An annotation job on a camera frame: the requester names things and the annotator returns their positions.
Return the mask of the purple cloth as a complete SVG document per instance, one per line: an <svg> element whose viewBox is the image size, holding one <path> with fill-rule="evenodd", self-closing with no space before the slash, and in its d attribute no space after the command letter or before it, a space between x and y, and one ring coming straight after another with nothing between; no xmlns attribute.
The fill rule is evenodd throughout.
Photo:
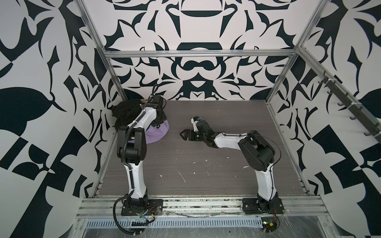
<svg viewBox="0 0 381 238"><path fill-rule="evenodd" d="M168 121L164 121L159 126L150 126L145 132L145 138L147 144L152 144L161 140L169 131Z"/></svg>

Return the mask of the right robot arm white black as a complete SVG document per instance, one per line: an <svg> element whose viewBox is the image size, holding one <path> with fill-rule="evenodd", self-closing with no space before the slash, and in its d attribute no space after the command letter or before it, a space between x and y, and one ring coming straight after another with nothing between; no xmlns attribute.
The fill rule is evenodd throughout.
<svg viewBox="0 0 381 238"><path fill-rule="evenodd" d="M205 120L191 119L193 128L180 133L184 141L204 142L211 148L236 149L242 152L248 165L255 170L258 182L258 200L270 206L278 198L274 184L273 167L275 149L255 130L242 134L214 131Z"/></svg>

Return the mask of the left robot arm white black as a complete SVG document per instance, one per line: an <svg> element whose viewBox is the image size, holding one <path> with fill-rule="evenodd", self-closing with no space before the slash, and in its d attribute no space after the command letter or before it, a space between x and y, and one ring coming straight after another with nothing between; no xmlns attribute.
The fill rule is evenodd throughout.
<svg viewBox="0 0 381 238"><path fill-rule="evenodd" d="M150 96L146 103L133 99L112 107L112 114L117 118L117 156L128 174L127 203L131 207L144 209L148 206L142 169L142 162L147 154L145 133L149 128L159 127L167 120L163 111L164 102L165 99L156 94Z"/></svg>

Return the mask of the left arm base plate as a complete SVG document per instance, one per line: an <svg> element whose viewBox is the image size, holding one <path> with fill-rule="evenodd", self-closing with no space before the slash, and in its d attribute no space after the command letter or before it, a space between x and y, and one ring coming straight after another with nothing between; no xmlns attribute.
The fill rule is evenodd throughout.
<svg viewBox="0 0 381 238"><path fill-rule="evenodd" d="M163 199L128 198L123 201L122 216L135 216L138 214L156 215L162 211Z"/></svg>

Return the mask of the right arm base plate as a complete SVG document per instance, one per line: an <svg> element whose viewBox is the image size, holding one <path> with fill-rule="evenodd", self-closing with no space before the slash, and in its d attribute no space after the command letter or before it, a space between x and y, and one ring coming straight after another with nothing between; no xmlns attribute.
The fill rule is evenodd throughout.
<svg viewBox="0 0 381 238"><path fill-rule="evenodd" d="M270 201L262 197L243 198L242 210L245 214L284 214L284 206L278 196L275 196Z"/></svg>

